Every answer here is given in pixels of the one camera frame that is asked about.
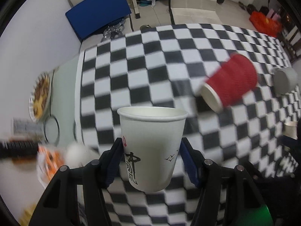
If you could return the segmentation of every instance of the blue board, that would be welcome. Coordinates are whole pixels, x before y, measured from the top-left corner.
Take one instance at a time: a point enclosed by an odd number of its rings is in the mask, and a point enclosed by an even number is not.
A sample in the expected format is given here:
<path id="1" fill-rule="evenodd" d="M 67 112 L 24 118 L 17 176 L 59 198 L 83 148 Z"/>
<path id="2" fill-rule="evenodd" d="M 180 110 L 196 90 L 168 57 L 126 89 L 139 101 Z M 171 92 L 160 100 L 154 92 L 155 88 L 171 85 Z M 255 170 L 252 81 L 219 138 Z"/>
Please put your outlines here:
<path id="1" fill-rule="evenodd" d="M 83 0 L 66 17 L 80 39 L 131 13 L 126 0 Z"/>

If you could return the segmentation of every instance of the metal bolt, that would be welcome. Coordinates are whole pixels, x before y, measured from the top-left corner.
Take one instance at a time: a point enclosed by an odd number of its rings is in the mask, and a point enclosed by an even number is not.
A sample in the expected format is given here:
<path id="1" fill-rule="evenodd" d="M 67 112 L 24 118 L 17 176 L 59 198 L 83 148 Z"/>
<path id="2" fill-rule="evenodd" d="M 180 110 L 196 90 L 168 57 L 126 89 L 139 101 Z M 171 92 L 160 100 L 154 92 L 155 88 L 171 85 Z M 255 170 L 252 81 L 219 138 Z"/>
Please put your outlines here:
<path id="1" fill-rule="evenodd" d="M 61 171 L 61 172 L 64 172 L 64 171 L 66 171 L 67 169 L 68 169 L 67 166 L 61 166 L 61 167 L 60 167 L 60 171 Z"/>
<path id="2" fill-rule="evenodd" d="M 204 163 L 205 163 L 206 165 L 210 166 L 210 165 L 213 164 L 213 161 L 211 161 L 210 159 L 206 159 L 206 160 L 204 161 Z"/>
<path id="3" fill-rule="evenodd" d="M 238 165 L 236 169 L 242 172 L 244 170 L 244 167 L 242 165 Z"/>
<path id="4" fill-rule="evenodd" d="M 93 160 L 93 161 L 91 161 L 91 164 L 93 165 L 93 166 L 96 166 L 96 165 L 98 165 L 99 164 L 99 160 Z"/>

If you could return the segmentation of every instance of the plate of food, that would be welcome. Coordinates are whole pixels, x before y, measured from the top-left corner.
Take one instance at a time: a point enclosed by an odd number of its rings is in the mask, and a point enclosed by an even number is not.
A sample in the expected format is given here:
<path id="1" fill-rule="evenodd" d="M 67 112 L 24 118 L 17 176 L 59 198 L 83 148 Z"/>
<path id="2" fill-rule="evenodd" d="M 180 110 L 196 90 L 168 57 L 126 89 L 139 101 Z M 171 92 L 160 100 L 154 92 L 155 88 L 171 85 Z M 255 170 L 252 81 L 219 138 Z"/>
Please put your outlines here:
<path id="1" fill-rule="evenodd" d="M 29 115 L 33 122 L 38 122 L 48 109 L 51 95 L 51 82 L 47 72 L 36 80 L 33 92 L 29 98 Z"/>

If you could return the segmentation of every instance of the red seal mark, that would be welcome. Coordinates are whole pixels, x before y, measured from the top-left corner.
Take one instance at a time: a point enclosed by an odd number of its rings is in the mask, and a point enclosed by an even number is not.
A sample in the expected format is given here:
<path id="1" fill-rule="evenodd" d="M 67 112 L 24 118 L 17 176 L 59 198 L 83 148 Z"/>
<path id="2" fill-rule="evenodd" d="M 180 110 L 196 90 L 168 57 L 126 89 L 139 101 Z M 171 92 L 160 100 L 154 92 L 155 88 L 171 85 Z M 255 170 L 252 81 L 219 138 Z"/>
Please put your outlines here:
<path id="1" fill-rule="evenodd" d="M 124 136 L 122 136 L 122 143 L 123 143 L 124 147 L 126 147 L 126 141 L 125 141 L 125 137 Z"/>

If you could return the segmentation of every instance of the gray cup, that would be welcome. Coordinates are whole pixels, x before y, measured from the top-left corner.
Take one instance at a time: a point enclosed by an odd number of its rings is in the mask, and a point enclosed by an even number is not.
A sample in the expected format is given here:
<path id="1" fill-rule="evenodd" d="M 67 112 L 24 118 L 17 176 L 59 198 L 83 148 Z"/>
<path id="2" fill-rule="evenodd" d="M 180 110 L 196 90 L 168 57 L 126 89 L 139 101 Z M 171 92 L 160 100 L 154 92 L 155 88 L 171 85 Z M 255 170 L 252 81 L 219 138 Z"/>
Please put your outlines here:
<path id="1" fill-rule="evenodd" d="M 274 88 L 277 96 L 291 92 L 298 82 L 297 72 L 291 68 L 274 68 Z"/>

